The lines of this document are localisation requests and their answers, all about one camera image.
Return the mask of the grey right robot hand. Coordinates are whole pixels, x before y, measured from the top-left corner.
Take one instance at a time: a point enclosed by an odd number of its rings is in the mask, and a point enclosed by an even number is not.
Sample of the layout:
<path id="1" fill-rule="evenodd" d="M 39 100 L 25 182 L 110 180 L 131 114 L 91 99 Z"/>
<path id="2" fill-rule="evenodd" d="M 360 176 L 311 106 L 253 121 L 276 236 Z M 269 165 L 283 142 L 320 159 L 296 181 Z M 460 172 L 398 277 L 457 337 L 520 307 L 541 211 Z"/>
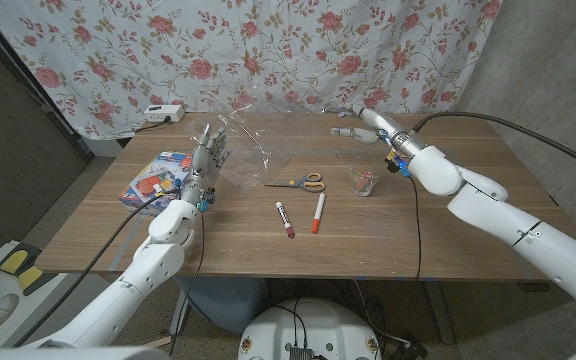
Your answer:
<path id="1" fill-rule="evenodd" d="M 340 117 L 355 116 L 376 133 L 376 137 L 388 144 L 397 154 L 414 158 L 426 144 L 404 129 L 389 116 L 361 104 L 342 103 L 335 108 L 326 108 L 325 112 L 336 112 Z"/>

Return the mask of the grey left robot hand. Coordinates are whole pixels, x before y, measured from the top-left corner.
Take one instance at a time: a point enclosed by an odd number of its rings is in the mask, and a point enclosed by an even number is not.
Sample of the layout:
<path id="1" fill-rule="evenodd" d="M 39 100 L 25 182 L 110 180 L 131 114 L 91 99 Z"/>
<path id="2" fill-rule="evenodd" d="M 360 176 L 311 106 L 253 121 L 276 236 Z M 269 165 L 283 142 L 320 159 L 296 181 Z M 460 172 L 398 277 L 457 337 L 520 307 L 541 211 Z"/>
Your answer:
<path id="1" fill-rule="evenodd" d="M 226 149 L 227 134 L 224 127 L 211 133 L 206 126 L 192 152 L 189 174 L 182 182 L 179 199 L 199 203 L 217 182 L 220 171 L 231 154 Z"/>

